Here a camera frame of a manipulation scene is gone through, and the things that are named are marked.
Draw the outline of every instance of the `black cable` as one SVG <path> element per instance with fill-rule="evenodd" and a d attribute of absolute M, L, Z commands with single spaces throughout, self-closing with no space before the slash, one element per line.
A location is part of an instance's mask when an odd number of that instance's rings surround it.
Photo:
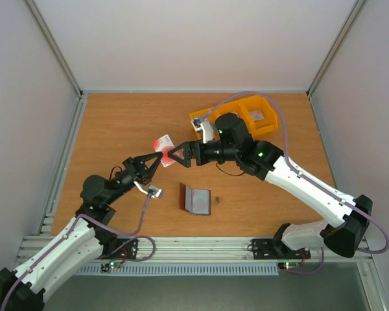
<path fill-rule="evenodd" d="M 241 159 L 239 159 L 239 156 L 238 156 L 238 150 L 236 149 L 237 146 L 233 146 L 233 154 L 235 155 L 235 159 L 236 161 L 238 161 L 240 164 L 244 165 L 243 161 Z"/>
<path fill-rule="evenodd" d="M 110 178 L 109 178 L 109 179 L 112 178 L 112 174 L 114 173 L 114 170 L 115 170 L 116 168 L 119 168 L 119 171 L 122 171 L 122 170 L 123 170 L 121 167 L 113 167 L 113 168 L 111 169 L 111 173 L 110 173 Z"/>
<path fill-rule="evenodd" d="M 218 170 L 220 170 L 221 172 L 225 173 L 226 175 L 229 175 L 229 176 L 234 176 L 234 177 L 238 177 L 238 176 L 242 176 L 243 174 L 245 174 L 245 172 L 242 172 L 240 174 L 230 174 L 228 172 L 225 172 L 224 170 L 222 170 L 220 167 L 219 167 L 219 162 L 216 162 L 216 167 L 218 168 Z"/>
<path fill-rule="evenodd" d="M 299 253 L 299 254 L 301 255 L 301 257 L 303 257 L 302 260 L 301 260 L 301 262 L 300 262 L 300 267 L 302 267 L 302 266 L 305 264 L 305 255 L 304 255 L 304 253 L 303 253 L 302 251 L 300 251 L 300 250 L 298 250 L 297 253 Z"/>

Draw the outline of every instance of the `yellow plastic bin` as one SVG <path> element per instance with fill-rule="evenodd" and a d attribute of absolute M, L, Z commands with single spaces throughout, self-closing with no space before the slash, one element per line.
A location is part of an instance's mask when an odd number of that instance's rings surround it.
<path fill-rule="evenodd" d="M 190 119 L 205 115 L 213 107 L 190 113 Z M 207 119 L 209 122 L 215 123 L 219 116 L 232 112 L 238 115 L 245 121 L 249 132 L 254 139 L 260 138 L 263 134 L 273 132 L 278 129 L 278 117 L 272 109 L 269 101 L 265 98 L 254 95 L 241 98 L 221 105 Z M 196 133 L 198 139 L 201 139 L 199 133 Z"/>

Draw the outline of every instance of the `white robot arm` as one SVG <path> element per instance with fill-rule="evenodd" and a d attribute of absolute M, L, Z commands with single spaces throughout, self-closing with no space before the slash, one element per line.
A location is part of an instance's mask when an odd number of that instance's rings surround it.
<path fill-rule="evenodd" d="M 286 158 L 284 152 L 268 141 L 255 141 L 244 121 L 233 113 L 221 115 L 215 123 L 220 140 L 214 140 L 214 129 L 207 119 L 192 121 L 202 141 L 183 143 L 169 152 L 169 157 L 190 167 L 210 161 L 235 161 L 246 174 L 277 185 L 320 214 L 324 220 L 312 224 L 283 224 L 273 243 L 282 256 L 283 249 L 323 248 L 343 257 L 352 257 L 364 236 L 369 221 L 353 211 L 358 208 L 370 215 L 372 202 L 366 196 L 354 198 L 340 192 Z M 183 157 L 177 156 L 181 151 Z"/>
<path fill-rule="evenodd" d="M 68 225 L 34 257 L 9 271 L 0 271 L 0 310 L 41 311 L 52 294 L 83 265 L 101 256 L 135 259 L 131 249 L 122 255 L 122 248 L 135 238 L 119 239 L 106 227 L 115 211 L 110 204 L 137 187 L 149 198 L 161 198 L 163 191 L 151 181 L 163 157 L 161 152 L 124 161 L 125 169 L 112 179 L 92 175 L 88 177 L 80 194 L 83 203 Z M 150 167 L 146 162 L 156 159 Z"/>

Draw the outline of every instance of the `orange wooden board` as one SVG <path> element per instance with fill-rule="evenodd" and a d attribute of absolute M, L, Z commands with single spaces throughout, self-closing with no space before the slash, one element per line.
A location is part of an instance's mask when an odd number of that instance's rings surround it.
<path fill-rule="evenodd" d="M 153 152 L 152 143 L 169 134 L 173 143 L 195 140 L 190 112 L 214 106 L 227 94 L 91 94 L 53 223 L 55 235 L 73 217 L 82 200 L 82 183 L 92 174 L 108 178 L 110 170 L 127 157 Z M 305 170 L 332 185 L 331 174 L 306 94 L 273 94 L 285 114 L 290 156 Z M 282 129 L 261 139 L 283 149 Z M 238 173 L 233 163 L 221 166 Z M 150 236 L 270 236 L 285 223 L 320 220 L 310 207 L 284 190 L 255 177 L 232 177 L 213 163 L 185 168 L 160 166 L 152 183 L 162 188 L 161 200 L 151 200 L 141 234 Z M 195 216 L 178 207 L 179 184 L 210 189 L 211 216 Z M 110 226 L 134 231 L 144 195 L 133 189 L 112 207 Z"/>

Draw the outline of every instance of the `red and white object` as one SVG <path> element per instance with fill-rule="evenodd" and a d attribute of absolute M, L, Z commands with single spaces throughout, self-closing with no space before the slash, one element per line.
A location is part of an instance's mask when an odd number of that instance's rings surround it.
<path fill-rule="evenodd" d="M 164 167 L 168 167 L 169 165 L 172 165 L 175 162 L 175 160 L 169 158 L 169 156 L 167 155 L 167 153 L 174 148 L 174 144 L 168 134 L 160 137 L 159 139 L 156 139 L 153 142 L 153 147 L 156 152 L 160 151 L 163 153 L 161 164 Z"/>

